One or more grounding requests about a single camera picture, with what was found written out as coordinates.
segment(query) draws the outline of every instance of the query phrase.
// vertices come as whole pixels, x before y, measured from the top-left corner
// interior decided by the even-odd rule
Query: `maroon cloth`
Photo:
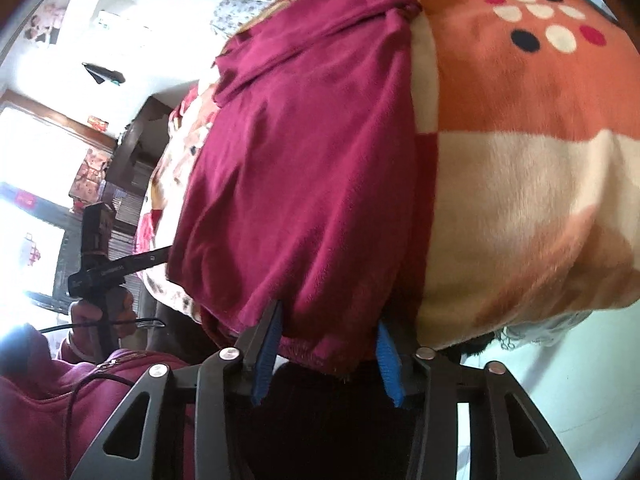
[[[26,335],[26,369],[0,375],[0,479],[62,480],[70,392],[95,367],[51,359],[42,334],[27,327]],[[184,366],[171,355],[148,351],[121,349],[110,359],[120,362],[105,371],[131,381],[159,362],[174,370]],[[70,425],[71,468],[128,391],[108,380],[92,381],[80,390]],[[193,417],[193,407],[188,410]],[[256,480],[404,478],[416,417],[394,408],[375,363],[361,365],[349,381],[285,364],[259,407],[239,403],[229,415]],[[184,430],[183,478],[192,480],[193,425]],[[3,467],[7,463],[22,474],[9,474]]]
[[[372,357],[414,202],[416,0],[297,0],[216,63],[221,110],[168,277],[206,330],[284,301],[280,353],[332,374]]]

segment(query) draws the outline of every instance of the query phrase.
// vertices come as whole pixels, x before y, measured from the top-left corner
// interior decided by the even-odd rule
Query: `black cable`
[[[125,379],[123,377],[118,377],[117,375],[108,374],[106,372],[93,373],[91,375],[88,375],[84,379],[82,379],[78,384],[76,384],[76,387],[71,392],[71,397],[69,397],[69,403],[66,406],[65,421],[63,423],[63,460],[64,460],[63,468],[64,468],[65,480],[68,480],[70,475],[70,469],[71,469],[70,467],[71,466],[70,435],[71,435],[71,415],[72,415],[72,410],[74,408],[74,403],[76,402],[76,398],[78,397],[78,393],[80,392],[80,390],[85,386],[87,386],[87,384],[89,384],[94,379],[105,379],[110,381],[116,381],[117,383],[124,384],[129,388],[132,388],[134,384],[136,384],[134,381],[129,381],[128,379]]]
[[[87,321],[84,323],[68,323],[64,325],[50,326],[48,328],[43,328],[42,330],[38,330],[41,334],[46,334],[49,332],[55,332],[56,330],[69,330],[71,328],[87,328],[92,326],[98,326],[99,321]],[[139,324],[139,328],[165,328],[166,323],[162,321],[159,317],[139,317],[137,319],[127,319],[125,321],[110,321],[110,325],[127,325],[136,323]],[[151,326],[145,326],[145,323],[151,323]]]

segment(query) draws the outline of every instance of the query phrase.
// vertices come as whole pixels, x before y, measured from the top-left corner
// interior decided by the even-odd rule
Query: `ceiling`
[[[209,27],[220,0],[70,0],[56,45],[18,39],[0,66],[4,85],[85,123],[107,121],[117,137],[149,95],[174,107],[213,62],[223,40]],[[97,25],[104,10],[123,29]],[[122,72],[126,83],[97,85],[82,62]]]

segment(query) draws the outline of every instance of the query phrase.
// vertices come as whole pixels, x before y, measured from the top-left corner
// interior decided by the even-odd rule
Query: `dark fabric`
[[[0,478],[2,480],[26,480],[14,460],[9,457],[2,440],[0,440]]]
[[[219,348],[193,319],[156,301],[155,316],[166,323],[165,328],[152,328],[147,350],[171,354],[190,365],[197,365]]]
[[[416,416],[393,407],[375,362],[347,381],[289,363],[237,428],[255,480],[404,480]]]
[[[480,355],[494,339],[495,333],[489,332],[440,350],[440,354],[444,355],[452,363],[460,364],[462,356]]]
[[[222,107],[190,176],[169,280],[239,333],[284,302],[280,354],[373,357],[414,204],[416,0],[297,0],[216,61]]]

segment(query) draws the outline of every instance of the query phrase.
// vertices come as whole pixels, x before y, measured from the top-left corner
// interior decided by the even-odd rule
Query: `hand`
[[[91,303],[81,300],[77,303],[72,303],[69,307],[69,315],[71,316],[71,323],[87,323],[91,321],[100,321],[102,317],[102,311],[92,305]],[[133,311],[133,295],[128,292],[125,300],[122,312],[115,319],[117,321],[133,321],[136,319],[136,313]],[[127,323],[122,325],[114,325],[118,338],[122,339],[128,335],[132,335],[136,331],[135,323]],[[94,349],[91,345],[91,336],[89,336],[89,328],[73,328],[70,334],[71,339],[83,354],[91,356],[94,354]]]

